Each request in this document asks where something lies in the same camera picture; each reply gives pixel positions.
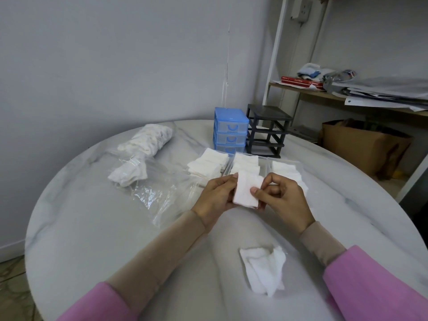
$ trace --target wall socket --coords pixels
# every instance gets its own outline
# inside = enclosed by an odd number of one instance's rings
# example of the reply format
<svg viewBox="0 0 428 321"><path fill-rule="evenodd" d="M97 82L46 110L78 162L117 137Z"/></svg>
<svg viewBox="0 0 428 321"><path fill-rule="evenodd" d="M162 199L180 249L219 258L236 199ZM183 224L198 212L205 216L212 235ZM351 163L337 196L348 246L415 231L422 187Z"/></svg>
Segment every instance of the wall socket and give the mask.
<svg viewBox="0 0 428 321"><path fill-rule="evenodd" d="M292 9L292 20L298 23L305 23L309 19L312 0L294 0Z"/></svg>

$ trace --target pink sleeve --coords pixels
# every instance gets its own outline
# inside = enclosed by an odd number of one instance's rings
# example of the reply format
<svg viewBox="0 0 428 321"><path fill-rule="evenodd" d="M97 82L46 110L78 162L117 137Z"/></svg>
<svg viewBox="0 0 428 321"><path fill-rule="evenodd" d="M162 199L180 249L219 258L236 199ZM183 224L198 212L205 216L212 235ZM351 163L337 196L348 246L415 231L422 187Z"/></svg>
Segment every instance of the pink sleeve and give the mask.
<svg viewBox="0 0 428 321"><path fill-rule="evenodd" d="M346 321L428 320L428 300L353 246L325 270Z"/></svg>
<svg viewBox="0 0 428 321"><path fill-rule="evenodd" d="M79 320L136 321L137 316L107 283L101 282L58 318L58 321Z"/></svg>

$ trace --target person's left hand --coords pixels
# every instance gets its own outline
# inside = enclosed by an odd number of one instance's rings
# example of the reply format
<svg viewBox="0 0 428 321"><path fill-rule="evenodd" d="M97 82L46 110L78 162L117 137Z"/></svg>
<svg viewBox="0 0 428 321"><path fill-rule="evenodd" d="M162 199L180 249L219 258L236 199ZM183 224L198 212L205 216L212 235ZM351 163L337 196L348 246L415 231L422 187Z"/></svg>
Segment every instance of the person's left hand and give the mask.
<svg viewBox="0 0 428 321"><path fill-rule="evenodd" d="M236 188L238 178L227 175L211 179L193 206L192 211L204 223L207 232L210 232L219 217L233 207L233 190Z"/></svg>

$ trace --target marble table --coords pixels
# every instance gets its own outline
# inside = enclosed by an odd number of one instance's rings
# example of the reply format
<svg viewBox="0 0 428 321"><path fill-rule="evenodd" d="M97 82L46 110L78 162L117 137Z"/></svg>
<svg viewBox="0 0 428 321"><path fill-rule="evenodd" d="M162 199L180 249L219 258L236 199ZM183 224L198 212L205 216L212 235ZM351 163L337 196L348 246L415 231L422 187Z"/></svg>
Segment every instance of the marble table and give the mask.
<svg viewBox="0 0 428 321"><path fill-rule="evenodd" d="M181 169L212 147L212 121L165 123L175 136L157 154ZM45 321L56 319L152 240L159 229L145 207L107 179L117 157L109 149L130 130L68 163L40 196L27 230L25 264ZM428 251L397 202L356 167L316 145L287 136L282 157L302 162L314 216L345 247L354 244L428 297ZM254 294L238 249L281 245L284 291ZM142 320L341 320L326 299L322 267L268 211L234 208L182 261L142 313Z"/></svg>

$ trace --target blue drawer organizer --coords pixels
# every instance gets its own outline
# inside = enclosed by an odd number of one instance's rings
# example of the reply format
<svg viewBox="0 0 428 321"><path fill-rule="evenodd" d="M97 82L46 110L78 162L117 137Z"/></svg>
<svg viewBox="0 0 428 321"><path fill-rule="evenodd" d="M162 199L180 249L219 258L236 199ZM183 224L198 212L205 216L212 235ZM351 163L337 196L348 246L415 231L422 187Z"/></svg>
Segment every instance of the blue drawer organizer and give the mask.
<svg viewBox="0 0 428 321"><path fill-rule="evenodd" d="M214 111L214 149L227 153L244 152L249 119L242 110L216 107Z"/></svg>

